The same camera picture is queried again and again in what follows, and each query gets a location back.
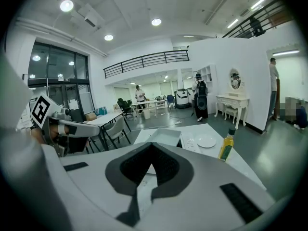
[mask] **bottle cap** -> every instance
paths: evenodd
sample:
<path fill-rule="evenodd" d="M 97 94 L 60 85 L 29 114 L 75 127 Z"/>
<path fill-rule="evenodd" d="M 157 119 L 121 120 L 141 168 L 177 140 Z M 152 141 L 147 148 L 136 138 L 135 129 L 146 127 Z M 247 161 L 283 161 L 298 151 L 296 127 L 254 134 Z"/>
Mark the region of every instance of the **bottle cap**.
<path fill-rule="evenodd" d="M 235 128 L 230 128 L 228 134 L 234 135 L 235 134 Z"/>

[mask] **white tray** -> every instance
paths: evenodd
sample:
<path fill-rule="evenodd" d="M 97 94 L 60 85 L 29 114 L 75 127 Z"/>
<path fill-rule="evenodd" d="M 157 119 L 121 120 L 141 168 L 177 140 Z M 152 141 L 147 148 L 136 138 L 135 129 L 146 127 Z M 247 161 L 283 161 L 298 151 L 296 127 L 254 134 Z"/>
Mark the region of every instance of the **white tray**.
<path fill-rule="evenodd" d="M 146 142 L 157 142 L 172 146 L 177 146 L 180 141 L 181 131 L 175 131 L 165 128 L 158 128 Z"/>

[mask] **round mirror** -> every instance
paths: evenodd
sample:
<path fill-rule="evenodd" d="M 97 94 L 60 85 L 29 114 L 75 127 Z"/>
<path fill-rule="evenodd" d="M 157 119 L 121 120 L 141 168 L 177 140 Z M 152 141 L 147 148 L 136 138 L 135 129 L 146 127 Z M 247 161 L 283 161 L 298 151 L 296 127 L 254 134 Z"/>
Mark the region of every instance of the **round mirror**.
<path fill-rule="evenodd" d="M 231 69 L 230 71 L 230 81 L 233 89 L 239 89 L 241 85 L 241 76 L 236 69 Z"/>

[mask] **yellow bottle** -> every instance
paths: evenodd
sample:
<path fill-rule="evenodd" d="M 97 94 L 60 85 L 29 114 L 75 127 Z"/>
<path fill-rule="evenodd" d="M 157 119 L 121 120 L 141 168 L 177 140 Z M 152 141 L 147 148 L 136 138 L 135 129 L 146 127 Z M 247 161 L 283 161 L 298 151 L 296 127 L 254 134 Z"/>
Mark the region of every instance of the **yellow bottle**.
<path fill-rule="evenodd" d="M 234 134 L 235 134 L 235 129 L 230 128 L 227 137 L 223 139 L 223 144 L 222 144 L 222 147 L 218 155 L 218 159 L 220 159 L 221 161 L 226 161 L 234 145 L 234 141 L 233 141 Z"/>

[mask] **ceiling pipe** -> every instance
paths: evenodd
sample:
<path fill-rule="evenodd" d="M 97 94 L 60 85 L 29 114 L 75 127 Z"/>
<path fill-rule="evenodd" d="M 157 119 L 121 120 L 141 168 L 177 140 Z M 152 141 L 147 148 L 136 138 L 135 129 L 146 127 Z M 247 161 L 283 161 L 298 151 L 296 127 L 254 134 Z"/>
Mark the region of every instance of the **ceiling pipe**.
<path fill-rule="evenodd" d="M 59 38 L 68 40 L 70 42 L 77 43 L 77 44 L 82 45 L 83 47 L 88 48 L 91 51 L 99 54 L 100 56 L 103 56 L 103 57 L 108 56 L 105 52 L 91 46 L 90 44 L 88 44 L 88 43 L 68 34 L 68 33 L 65 33 L 65 32 L 63 32 L 63 31 L 61 31 L 57 28 L 54 28 L 52 26 L 48 26 L 48 25 L 45 25 L 43 23 L 33 21 L 33 20 L 29 20 L 29 19 L 25 19 L 25 18 L 22 18 L 22 17 L 18 17 L 16 19 L 15 24 L 16 24 L 16 26 L 24 27 L 26 29 L 30 29 L 30 30 L 35 31 L 35 32 L 54 35 L 54 36 L 57 36 Z"/>
<path fill-rule="evenodd" d="M 214 18 L 214 16 L 216 15 L 217 11 L 224 5 L 224 3 L 226 2 L 227 0 L 221 0 L 219 5 L 215 8 L 215 10 L 211 13 L 211 15 L 209 16 L 209 18 L 206 20 L 206 25 L 208 25 L 211 20 Z"/>

